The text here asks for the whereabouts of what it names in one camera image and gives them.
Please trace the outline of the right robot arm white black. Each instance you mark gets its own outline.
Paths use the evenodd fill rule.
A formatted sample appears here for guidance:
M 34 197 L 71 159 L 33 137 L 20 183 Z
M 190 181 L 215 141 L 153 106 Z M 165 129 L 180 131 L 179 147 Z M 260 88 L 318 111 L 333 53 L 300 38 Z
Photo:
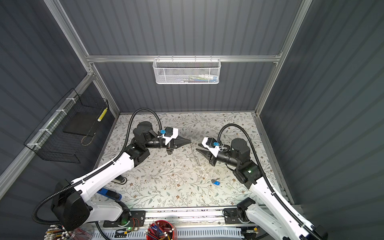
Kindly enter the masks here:
M 265 212 L 254 200 L 246 198 L 237 205 L 241 222 L 260 226 L 275 240 L 326 240 L 327 231 L 315 227 L 301 215 L 264 177 L 258 164 L 251 159 L 251 148 L 243 139 L 234 139 L 231 145 L 222 145 L 214 138 L 205 137 L 197 149 L 212 166 L 222 162 L 233 166 L 237 180 L 254 193 L 269 212 Z

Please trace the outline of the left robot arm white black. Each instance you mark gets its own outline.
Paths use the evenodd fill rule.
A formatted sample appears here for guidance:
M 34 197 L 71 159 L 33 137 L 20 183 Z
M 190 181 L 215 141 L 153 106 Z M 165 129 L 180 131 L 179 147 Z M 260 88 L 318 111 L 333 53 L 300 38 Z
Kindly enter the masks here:
M 85 223 L 99 221 L 116 222 L 120 227 L 132 223 L 130 209 L 122 201 L 109 200 L 97 204 L 91 198 L 112 180 L 141 164 L 150 155 L 150 148 L 165 148 L 170 155 L 174 149 L 191 143 L 191 140 L 179 136 L 176 128 L 166 127 L 155 133 L 147 121 L 139 123 L 133 133 L 132 142 L 117 160 L 73 180 L 79 185 L 53 198 L 51 210 L 66 230 L 72 231 Z

